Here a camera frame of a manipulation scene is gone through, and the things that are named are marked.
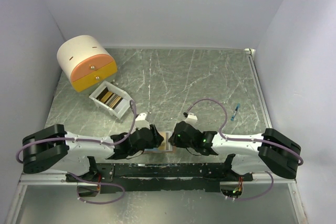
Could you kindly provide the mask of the pink blue card holder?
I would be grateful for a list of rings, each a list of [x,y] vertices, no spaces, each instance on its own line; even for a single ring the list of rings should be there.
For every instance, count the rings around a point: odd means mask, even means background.
[[[159,132],[163,137],[163,141],[159,147],[145,149],[145,153],[174,153],[175,147],[169,142],[169,138],[172,136],[171,131]]]

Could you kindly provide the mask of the gold black-stripe credit card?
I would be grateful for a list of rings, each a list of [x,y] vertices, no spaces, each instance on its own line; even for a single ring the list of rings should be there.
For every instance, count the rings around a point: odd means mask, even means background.
[[[169,152],[171,151],[172,147],[169,143],[170,132],[160,132],[160,135],[163,137],[163,141],[161,145],[158,147],[160,151]]]

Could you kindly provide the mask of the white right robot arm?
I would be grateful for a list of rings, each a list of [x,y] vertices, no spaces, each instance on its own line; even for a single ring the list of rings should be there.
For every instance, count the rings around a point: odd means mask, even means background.
[[[240,175],[265,171],[285,179],[296,179],[297,169],[303,164],[300,145],[272,128],[259,134],[228,135],[201,132],[182,121],[176,124],[169,142],[178,148],[192,148],[204,156],[228,157],[229,164],[223,167],[223,176],[230,181]]]

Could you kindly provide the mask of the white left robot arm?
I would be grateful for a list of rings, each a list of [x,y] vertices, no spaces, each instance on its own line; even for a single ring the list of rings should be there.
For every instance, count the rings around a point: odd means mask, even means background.
[[[161,145],[164,138],[156,127],[136,129],[107,137],[89,137],[70,133],[64,125],[55,124],[23,138],[16,160],[25,174],[37,174],[49,169],[73,173],[85,181],[97,178],[98,159],[127,159],[145,149]]]

